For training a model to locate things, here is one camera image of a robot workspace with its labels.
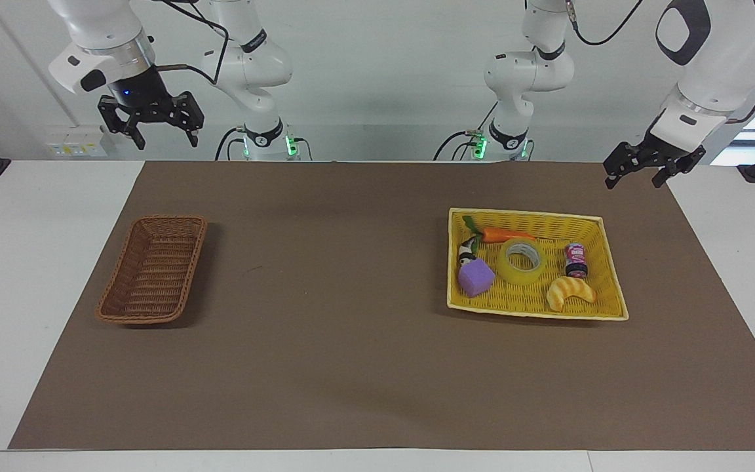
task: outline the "yellow tape roll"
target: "yellow tape roll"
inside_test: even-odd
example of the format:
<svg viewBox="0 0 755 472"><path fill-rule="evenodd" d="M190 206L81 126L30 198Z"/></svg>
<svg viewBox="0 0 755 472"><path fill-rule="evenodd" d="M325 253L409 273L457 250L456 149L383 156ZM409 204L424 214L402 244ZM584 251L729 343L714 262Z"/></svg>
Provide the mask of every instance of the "yellow tape roll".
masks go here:
<svg viewBox="0 0 755 472"><path fill-rule="evenodd" d="M509 255L522 254L532 262L531 269L515 267L509 260ZM500 248L497 255L497 275L515 286L526 286L536 281L543 272L546 257L543 251L537 247L532 239L514 238L509 239Z"/></svg>

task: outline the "yellow basket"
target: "yellow basket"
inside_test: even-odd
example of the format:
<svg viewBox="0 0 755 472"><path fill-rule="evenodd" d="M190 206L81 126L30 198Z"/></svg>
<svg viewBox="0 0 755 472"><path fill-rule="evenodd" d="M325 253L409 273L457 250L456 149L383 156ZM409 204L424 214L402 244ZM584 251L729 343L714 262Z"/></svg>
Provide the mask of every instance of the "yellow basket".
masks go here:
<svg viewBox="0 0 755 472"><path fill-rule="evenodd" d="M459 245L471 238L471 230L462 219L473 218L477 227L502 227L525 231L537 238L537 247L546 254L546 265L536 282L527 286L513 286L497 276L494 286L485 293L470 298L459 287L457 257ZM447 305L475 313L495 313L513 317L542 317L542 319L587 319L624 321L629 319L623 291L613 268L608 236L599 217L584 217L543 212L510 210L480 210L451 208L448 220ZM561 313L552 311L546 302L549 285L565 275L564 247L570 243L585 247L589 274L585 281L596 291L596 302L588 303L572 296L564 302ZM500 245L480 244L476 256L485 260L492 271L497 266Z"/></svg>

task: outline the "brown basket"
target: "brown basket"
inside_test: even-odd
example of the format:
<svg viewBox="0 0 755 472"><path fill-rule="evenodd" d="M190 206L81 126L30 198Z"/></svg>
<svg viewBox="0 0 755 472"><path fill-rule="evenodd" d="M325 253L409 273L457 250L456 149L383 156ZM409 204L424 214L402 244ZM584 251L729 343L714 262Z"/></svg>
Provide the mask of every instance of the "brown basket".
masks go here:
<svg viewBox="0 0 755 472"><path fill-rule="evenodd" d="M118 325L176 320L188 299L206 227L206 220L193 216L136 220L98 304L97 317Z"/></svg>

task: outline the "green light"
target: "green light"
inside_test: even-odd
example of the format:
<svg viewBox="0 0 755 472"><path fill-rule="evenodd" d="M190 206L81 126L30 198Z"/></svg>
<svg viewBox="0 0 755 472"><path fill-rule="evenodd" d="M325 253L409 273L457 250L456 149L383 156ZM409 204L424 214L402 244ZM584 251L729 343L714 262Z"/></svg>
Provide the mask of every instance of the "green light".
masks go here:
<svg viewBox="0 0 755 472"><path fill-rule="evenodd" d="M480 137L479 143L476 143L476 149L474 149L474 159L485 159L485 149L488 147L488 140L485 137Z"/></svg>
<svg viewBox="0 0 755 472"><path fill-rule="evenodd" d="M290 135L285 134L284 139L287 141L287 152L290 155L297 155L297 153L299 153L299 148L296 147L296 144L293 143L293 140L291 139Z"/></svg>

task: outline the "brown table mat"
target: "brown table mat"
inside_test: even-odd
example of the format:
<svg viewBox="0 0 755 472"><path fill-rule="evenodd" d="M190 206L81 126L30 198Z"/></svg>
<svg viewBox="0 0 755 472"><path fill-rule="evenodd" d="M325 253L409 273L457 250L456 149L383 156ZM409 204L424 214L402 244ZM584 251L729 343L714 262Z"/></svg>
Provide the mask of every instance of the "brown table mat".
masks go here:
<svg viewBox="0 0 755 472"><path fill-rule="evenodd" d="M147 162L10 448L755 450L751 332L671 192L603 177ZM631 319L450 310L456 206L602 216ZM159 213L210 222L185 314L99 322L129 224Z"/></svg>

